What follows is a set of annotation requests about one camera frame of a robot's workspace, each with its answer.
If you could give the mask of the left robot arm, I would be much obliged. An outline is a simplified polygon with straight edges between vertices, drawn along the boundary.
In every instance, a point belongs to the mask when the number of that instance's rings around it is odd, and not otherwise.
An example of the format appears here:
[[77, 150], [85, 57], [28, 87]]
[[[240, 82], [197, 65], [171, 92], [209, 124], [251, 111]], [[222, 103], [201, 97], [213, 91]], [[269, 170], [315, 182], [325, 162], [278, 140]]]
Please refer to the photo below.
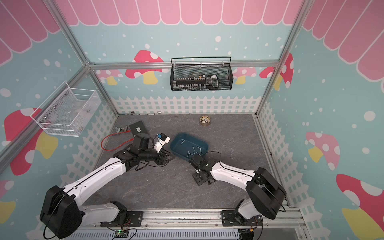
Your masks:
[[133, 142], [116, 152], [106, 163], [79, 180], [64, 187], [53, 186], [45, 196], [40, 221], [54, 237], [63, 239], [78, 228], [91, 224], [117, 225], [124, 228], [129, 222], [127, 208], [118, 201], [104, 205], [84, 206], [85, 201], [110, 181], [127, 173], [140, 163], [155, 162], [163, 167], [168, 162], [168, 153], [164, 150], [170, 137], [161, 133], [156, 139], [148, 134], [139, 133]]

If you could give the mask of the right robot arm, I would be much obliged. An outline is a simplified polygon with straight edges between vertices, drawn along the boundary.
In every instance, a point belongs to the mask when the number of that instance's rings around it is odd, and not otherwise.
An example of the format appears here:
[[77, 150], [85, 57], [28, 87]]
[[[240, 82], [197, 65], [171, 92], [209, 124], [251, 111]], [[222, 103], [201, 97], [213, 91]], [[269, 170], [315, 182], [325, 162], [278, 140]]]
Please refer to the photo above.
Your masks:
[[193, 178], [199, 186], [211, 180], [222, 181], [247, 192], [249, 198], [237, 207], [237, 214], [245, 220], [258, 215], [274, 220], [283, 208], [287, 192], [264, 168], [243, 170], [200, 155], [194, 155], [189, 163], [196, 170]]

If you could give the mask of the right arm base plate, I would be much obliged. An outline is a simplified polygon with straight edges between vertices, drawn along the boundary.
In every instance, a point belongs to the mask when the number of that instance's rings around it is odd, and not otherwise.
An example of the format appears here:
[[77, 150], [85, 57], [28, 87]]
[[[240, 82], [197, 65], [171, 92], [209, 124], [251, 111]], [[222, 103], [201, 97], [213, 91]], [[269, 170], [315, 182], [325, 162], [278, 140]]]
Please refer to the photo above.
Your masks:
[[223, 210], [221, 211], [219, 218], [222, 220], [224, 227], [261, 227], [262, 219], [261, 216], [255, 216], [247, 220], [242, 215], [237, 213], [235, 210]]

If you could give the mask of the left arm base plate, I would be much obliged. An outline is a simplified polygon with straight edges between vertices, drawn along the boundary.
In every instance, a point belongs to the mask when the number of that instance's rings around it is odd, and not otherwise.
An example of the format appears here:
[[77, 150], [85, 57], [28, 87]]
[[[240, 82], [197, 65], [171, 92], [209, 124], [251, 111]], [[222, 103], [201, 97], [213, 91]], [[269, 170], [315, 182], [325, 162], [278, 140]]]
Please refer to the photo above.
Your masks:
[[140, 227], [143, 220], [143, 211], [120, 211], [111, 222], [101, 222], [102, 228], [129, 228]]

